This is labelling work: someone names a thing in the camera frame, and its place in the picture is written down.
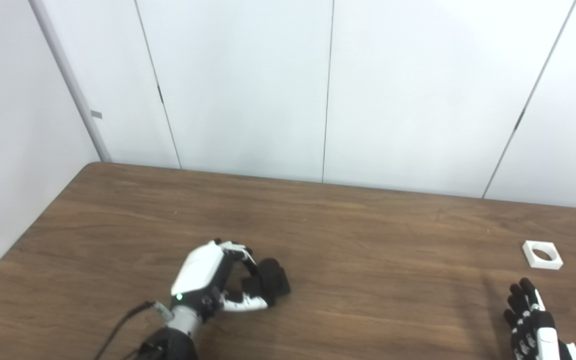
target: white wall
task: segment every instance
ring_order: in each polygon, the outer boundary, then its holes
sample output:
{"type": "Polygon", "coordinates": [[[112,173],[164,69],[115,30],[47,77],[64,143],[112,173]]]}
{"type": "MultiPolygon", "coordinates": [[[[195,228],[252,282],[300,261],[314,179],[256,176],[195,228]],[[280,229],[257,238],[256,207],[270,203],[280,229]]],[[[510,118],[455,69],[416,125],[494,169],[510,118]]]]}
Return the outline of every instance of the white wall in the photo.
{"type": "Polygon", "coordinates": [[[324,181],[482,196],[572,0],[336,0],[324,181]]]}
{"type": "Polygon", "coordinates": [[[126,0],[33,0],[62,48],[110,160],[179,168],[137,6],[126,0]]]}
{"type": "Polygon", "coordinates": [[[183,169],[320,182],[332,0],[138,0],[183,169]]]}
{"type": "Polygon", "coordinates": [[[0,257],[98,159],[30,5],[0,0],[0,257]]]}
{"type": "Polygon", "coordinates": [[[576,207],[576,5],[486,198],[576,207]]]}

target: robotic hand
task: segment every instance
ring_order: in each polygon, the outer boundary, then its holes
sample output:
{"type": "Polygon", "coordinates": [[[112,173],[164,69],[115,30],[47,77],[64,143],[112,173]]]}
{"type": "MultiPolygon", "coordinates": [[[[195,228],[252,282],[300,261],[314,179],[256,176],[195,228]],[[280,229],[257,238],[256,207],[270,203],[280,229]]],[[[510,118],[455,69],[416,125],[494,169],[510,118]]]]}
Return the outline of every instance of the robotic hand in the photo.
{"type": "Polygon", "coordinates": [[[510,325],[510,346],[516,360],[576,360],[576,346],[558,339],[555,320],[527,278],[510,286],[510,309],[503,312],[510,325]]]}
{"type": "Polygon", "coordinates": [[[288,293],[286,272],[277,260],[269,258],[256,264],[246,246],[212,240],[186,257],[170,290],[170,311],[163,309],[166,327],[141,344],[136,359],[196,360],[194,339],[201,325],[216,312],[266,309],[288,293]],[[240,294],[228,294],[226,282],[235,262],[242,262],[250,276],[242,279],[240,294]]]}

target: black cable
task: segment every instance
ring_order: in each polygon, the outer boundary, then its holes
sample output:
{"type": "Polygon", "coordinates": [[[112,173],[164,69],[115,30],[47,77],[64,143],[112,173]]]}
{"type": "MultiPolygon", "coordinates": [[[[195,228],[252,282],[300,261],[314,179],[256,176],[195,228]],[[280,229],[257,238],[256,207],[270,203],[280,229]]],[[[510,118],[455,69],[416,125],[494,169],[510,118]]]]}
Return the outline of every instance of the black cable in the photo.
{"type": "Polygon", "coordinates": [[[99,351],[96,353],[93,360],[99,360],[101,358],[101,356],[106,351],[106,348],[110,345],[110,342],[113,341],[113,339],[115,338],[115,336],[117,335],[119,330],[121,330],[122,326],[124,326],[126,321],[130,320],[132,317],[134,317],[138,313],[141,313],[144,310],[148,310],[149,308],[153,307],[153,305],[155,305],[154,301],[146,301],[146,302],[142,303],[141,305],[135,307],[134,309],[128,311],[128,313],[126,313],[126,315],[123,315],[123,317],[121,318],[121,320],[119,320],[117,325],[114,326],[114,329],[112,330],[110,335],[108,335],[108,338],[105,340],[105,342],[103,343],[103,345],[101,346],[99,351]]]}

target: wood grain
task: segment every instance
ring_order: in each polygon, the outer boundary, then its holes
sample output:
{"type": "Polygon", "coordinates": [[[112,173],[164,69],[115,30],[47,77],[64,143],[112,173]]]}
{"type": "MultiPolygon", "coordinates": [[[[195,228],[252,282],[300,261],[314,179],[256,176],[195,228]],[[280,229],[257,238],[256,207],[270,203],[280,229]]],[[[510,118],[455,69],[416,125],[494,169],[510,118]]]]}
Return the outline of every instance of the wood grain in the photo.
{"type": "MultiPolygon", "coordinates": [[[[0,261],[0,360],[91,358],[214,237],[277,258],[292,294],[211,319],[204,360],[510,360],[522,276],[576,343],[576,209],[94,163],[0,261]],[[526,239],[555,242],[562,269],[530,269],[526,239]]],[[[105,359],[160,325],[131,320],[105,359]]]]}

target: white 3d printed part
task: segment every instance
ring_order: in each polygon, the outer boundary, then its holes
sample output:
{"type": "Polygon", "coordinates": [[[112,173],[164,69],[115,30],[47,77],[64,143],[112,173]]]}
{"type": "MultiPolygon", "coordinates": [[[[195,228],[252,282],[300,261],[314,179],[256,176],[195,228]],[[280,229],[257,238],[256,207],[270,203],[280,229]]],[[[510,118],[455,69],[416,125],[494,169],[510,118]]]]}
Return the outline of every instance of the white 3d printed part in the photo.
{"type": "Polygon", "coordinates": [[[560,253],[557,252],[555,244],[551,242],[526,240],[522,248],[531,268],[559,270],[564,265],[564,261],[560,253]],[[542,259],[533,250],[543,251],[550,256],[551,260],[542,259]]]}

